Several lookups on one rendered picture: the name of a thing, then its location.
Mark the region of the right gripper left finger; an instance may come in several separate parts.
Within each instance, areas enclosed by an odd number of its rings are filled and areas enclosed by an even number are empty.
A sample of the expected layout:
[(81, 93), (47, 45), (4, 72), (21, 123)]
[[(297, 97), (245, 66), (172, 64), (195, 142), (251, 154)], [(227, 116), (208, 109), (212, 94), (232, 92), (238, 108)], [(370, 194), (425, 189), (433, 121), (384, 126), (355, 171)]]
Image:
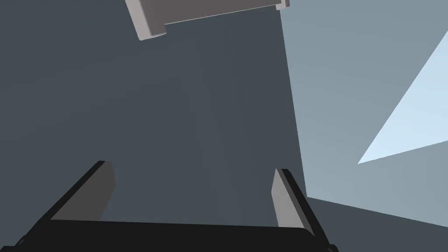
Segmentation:
[(97, 161), (39, 221), (98, 221), (115, 186), (112, 162)]

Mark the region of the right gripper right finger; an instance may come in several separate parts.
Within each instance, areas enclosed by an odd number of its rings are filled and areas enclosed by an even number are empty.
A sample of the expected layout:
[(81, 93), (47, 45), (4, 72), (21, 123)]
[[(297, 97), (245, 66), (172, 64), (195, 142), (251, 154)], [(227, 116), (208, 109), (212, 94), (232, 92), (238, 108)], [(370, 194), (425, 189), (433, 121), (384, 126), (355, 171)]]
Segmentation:
[(279, 227), (303, 228), (317, 235), (315, 216), (289, 170), (275, 170), (271, 196)]

